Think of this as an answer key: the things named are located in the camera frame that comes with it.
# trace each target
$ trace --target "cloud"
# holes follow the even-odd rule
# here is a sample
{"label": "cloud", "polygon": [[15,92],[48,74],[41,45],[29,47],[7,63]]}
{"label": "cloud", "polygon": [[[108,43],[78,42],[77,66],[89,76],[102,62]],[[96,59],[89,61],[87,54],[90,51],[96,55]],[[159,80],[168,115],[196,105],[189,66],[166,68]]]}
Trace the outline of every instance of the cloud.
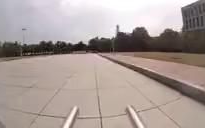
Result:
{"label": "cloud", "polygon": [[165,28],[180,30],[183,0],[0,0],[0,40],[66,40],[77,43],[95,36],[112,37],[115,26],[131,32],[145,26],[159,35]]}

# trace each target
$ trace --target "concrete pavement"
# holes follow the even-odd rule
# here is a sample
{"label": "concrete pavement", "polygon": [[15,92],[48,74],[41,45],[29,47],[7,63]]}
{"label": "concrete pavement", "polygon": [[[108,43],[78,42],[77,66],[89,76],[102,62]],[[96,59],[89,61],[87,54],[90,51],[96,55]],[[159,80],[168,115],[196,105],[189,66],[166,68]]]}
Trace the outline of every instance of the concrete pavement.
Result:
{"label": "concrete pavement", "polygon": [[132,128],[133,105],[148,128],[205,128],[205,106],[96,54],[0,62],[0,120],[7,128]]}

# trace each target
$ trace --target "treeline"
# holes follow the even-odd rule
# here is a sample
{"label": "treeline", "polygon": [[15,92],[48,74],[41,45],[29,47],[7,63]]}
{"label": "treeline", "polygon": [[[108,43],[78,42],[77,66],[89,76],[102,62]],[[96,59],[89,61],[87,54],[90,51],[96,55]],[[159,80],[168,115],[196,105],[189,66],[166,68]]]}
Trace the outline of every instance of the treeline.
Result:
{"label": "treeline", "polygon": [[87,45],[80,41],[77,44],[65,41],[41,41],[39,44],[24,44],[18,42],[1,42],[0,57],[14,57],[22,55],[65,54],[73,51],[87,50]]}
{"label": "treeline", "polygon": [[39,44],[0,42],[0,57],[42,54],[66,54],[73,51],[89,52],[185,52],[205,54],[205,31],[177,32],[165,29],[159,36],[151,37],[144,27],[132,33],[118,32],[115,38],[92,38],[88,45],[65,41],[41,41]]}
{"label": "treeline", "polygon": [[151,37],[144,27],[132,33],[117,33],[114,39],[93,38],[88,48],[99,52],[185,52],[205,54],[205,31],[177,32],[165,29],[159,36]]}

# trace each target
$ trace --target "building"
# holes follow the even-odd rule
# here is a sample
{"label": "building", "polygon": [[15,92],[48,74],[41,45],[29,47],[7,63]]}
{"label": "building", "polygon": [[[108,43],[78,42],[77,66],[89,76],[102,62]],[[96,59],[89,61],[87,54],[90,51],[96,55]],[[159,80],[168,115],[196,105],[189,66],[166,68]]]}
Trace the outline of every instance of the building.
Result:
{"label": "building", "polygon": [[205,0],[181,8],[183,31],[205,30]]}

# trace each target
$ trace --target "raised concrete ledge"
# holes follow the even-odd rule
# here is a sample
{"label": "raised concrete ledge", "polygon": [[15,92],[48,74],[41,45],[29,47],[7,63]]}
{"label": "raised concrete ledge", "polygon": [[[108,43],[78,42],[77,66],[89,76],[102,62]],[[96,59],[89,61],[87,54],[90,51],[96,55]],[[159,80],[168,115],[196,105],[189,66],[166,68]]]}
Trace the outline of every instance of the raised concrete ledge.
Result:
{"label": "raised concrete ledge", "polygon": [[129,69],[132,69],[138,73],[144,74],[154,80],[159,81],[160,83],[163,83],[165,85],[167,85],[168,87],[171,87],[181,93],[183,93],[184,95],[187,95],[193,99],[195,99],[196,101],[199,101],[203,104],[205,104],[205,88],[199,86],[199,85],[195,85],[192,83],[189,83],[187,81],[181,80],[181,79],[177,79],[177,78],[173,78],[171,76],[167,76],[166,74],[148,69],[148,68],[143,68],[134,64],[130,64],[130,63],[126,63],[117,59],[113,59],[110,58],[106,55],[102,55],[102,54],[98,54],[101,57],[104,57],[112,62],[115,62],[117,64],[120,64],[124,67],[127,67]]}

